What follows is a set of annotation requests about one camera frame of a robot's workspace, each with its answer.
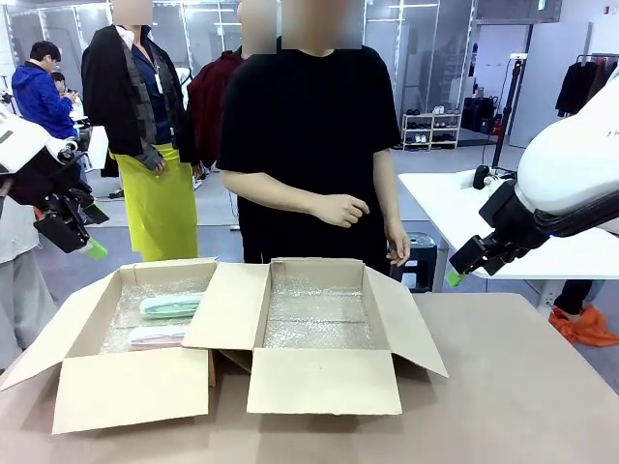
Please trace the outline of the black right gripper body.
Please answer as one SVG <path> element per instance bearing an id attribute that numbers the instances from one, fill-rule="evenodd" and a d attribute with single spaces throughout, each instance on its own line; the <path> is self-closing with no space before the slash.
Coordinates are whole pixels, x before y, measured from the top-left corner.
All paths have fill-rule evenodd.
<path id="1" fill-rule="evenodd" d="M 547 233 L 538 229 L 534 214 L 516 195 L 516 180 L 503 182 L 482 206 L 479 214 L 492 229 L 482 239 L 485 248 L 491 252 L 532 250 L 549 239 Z"/>

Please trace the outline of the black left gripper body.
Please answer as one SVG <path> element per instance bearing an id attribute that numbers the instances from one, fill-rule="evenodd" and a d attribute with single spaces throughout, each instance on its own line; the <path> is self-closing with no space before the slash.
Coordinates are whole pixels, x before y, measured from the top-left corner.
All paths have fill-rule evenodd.
<path id="1" fill-rule="evenodd" d="M 8 196 L 21 205 L 46 208 L 52 198 L 68 197 L 78 199 L 81 195 L 81 154 L 62 151 L 60 159 L 47 148 L 29 160 L 18 172 L 11 174 Z"/>

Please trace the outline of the person's left hand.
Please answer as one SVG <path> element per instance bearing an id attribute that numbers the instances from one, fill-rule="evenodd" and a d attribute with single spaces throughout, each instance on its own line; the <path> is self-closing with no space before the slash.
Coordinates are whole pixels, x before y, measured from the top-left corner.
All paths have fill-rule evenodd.
<path id="1" fill-rule="evenodd" d="M 387 259 L 395 267 L 403 266 L 410 258 L 410 239 L 401 222 L 389 223 L 385 228 L 389 243 Z"/>

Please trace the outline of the person's right hand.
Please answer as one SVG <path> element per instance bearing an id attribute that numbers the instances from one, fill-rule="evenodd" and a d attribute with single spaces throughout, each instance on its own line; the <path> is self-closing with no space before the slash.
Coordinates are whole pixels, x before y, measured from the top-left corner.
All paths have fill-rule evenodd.
<path id="1" fill-rule="evenodd" d="M 310 213 L 327 224 L 350 228 L 369 214 L 369 207 L 363 200 L 350 195 L 317 195 L 312 201 Z"/>

